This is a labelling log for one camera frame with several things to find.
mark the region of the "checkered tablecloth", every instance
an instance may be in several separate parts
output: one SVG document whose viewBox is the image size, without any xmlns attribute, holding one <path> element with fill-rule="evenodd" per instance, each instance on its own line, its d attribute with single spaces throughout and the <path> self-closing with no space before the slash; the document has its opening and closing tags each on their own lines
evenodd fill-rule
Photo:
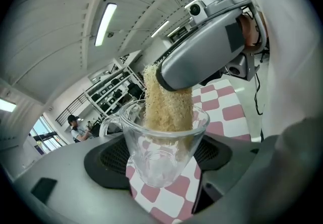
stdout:
<svg viewBox="0 0 323 224">
<path fill-rule="evenodd" d="M 195 89 L 193 102 L 210 116 L 207 132 L 250 140 L 242 106 L 229 80 Z M 194 157 L 175 182 L 166 188 L 146 185 L 131 165 L 127 166 L 126 175 L 130 180 L 133 198 L 161 222 L 179 223 L 192 215 L 200 179 L 200 168 Z"/>
</svg>

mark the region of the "window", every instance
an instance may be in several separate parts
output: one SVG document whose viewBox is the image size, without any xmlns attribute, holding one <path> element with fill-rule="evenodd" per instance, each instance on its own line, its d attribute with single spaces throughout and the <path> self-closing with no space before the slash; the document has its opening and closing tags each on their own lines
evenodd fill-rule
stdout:
<svg viewBox="0 0 323 224">
<path fill-rule="evenodd" d="M 49 153 L 66 145 L 43 116 L 37 120 L 30 134 L 45 153 Z"/>
</svg>

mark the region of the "gray shirt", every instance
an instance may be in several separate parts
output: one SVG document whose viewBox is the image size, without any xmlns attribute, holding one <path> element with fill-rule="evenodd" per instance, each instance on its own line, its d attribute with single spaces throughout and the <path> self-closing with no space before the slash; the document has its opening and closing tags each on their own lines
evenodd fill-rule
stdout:
<svg viewBox="0 0 323 224">
<path fill-rule="evenodd" d="M 83 127 L 80 127 L 80 126 L 78 126 L 77 127 L 77 131 L 75 131 L 75 130 L 71 130 L 71 134 L 72 134 L 72 136 L 75 138 L 75 139 L 77 139 L 77 140 L 79 140 L 79 141 L 81 141 L 80 140 L 80 137 L 78 137 L 79 135 L 82 137 L 82 136 L 84 136 L 84 134 L 85 134 L 85 130 L 84 130 L 84 128 Z M 90 136 L 88 137 L 88 139 L 93 139 L 93 138 L 95 138 L 92 134 L 90 134 Z"/>
</svg>

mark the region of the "mug rim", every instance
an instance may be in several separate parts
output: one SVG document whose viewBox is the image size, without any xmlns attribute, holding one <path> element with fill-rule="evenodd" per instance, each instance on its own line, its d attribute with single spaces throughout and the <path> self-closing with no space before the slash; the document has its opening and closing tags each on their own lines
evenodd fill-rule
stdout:
<svg viewBox="0 0 323 224">
<path fill-rule="evenodd" d="M 151 130 L 151 129 L 148 129 L 144 126 L 141 126 L 141 125 L 138 125 L 132 121 L 130 121 L 129 119 L 127 119 L 125 116 L 124 116 L 124 113 L 126 111 L 126 109 L 128 107 L 130 107 L 131 105 L 133 104 L 137 104 L 138 102 L 144 102 L 145 99 L 140 99 L 140 100 L 135 100 L 135 101 L 132 101 L 132 102 L 129 102 L 125 105 L 123 105 L 121 108 L 120 108 L 120 114 L 119 114 L 119 117 L 120 119 L 122 119 L 122 121 L 124 121 L 128 126 L 132 127 L 133 129 L 141 132 L 141 133 L 144 133 L 144 134 L 147 134 L 147 135 L 152 135 L 152 136 L 158 136 L 160 138 L 169 138 L 169 137 L 172 137 L 172 138 L 178 138 L 178 137 L 181 137 L 181 136 L 188 136 L 188 135 L 196 135 L 198 133 L 201 133 L 201 132 L 205 132 L 206 131 L 206 127 L 209 125 L 210 123 L 210 116 L 208 115 L 207 112 L 205 112 L 203 109 L 193 105 L 193 107 L 204 113 L 206 115 L 206 122 L 196 128 L 196 129 L 192 129 L 192 130 L 188 130 L 188 131 L 180 131 L 180 132 L 164 132 L 164 131 L 155 131 L 155 130 Z"/>
</svg>

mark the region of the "white corrugated ceiling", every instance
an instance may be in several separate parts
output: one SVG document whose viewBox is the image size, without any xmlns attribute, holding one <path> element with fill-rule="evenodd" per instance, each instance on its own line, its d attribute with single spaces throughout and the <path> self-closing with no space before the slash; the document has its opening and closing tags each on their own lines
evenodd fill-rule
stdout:
<svg viewBox="0 0 323 224">
<path fill-rule="evenodd" d="M 0 78 L 46 103 L 73 76 L 147 47 L 164 21 L 170 23 L 161 35 L 187 22 L 184 5 L 190 1 L 15 0 L 1 29 Z M 95 47 L 107 3 L 118 5 L 107 30 L 114 36 Z"/>
</svg>

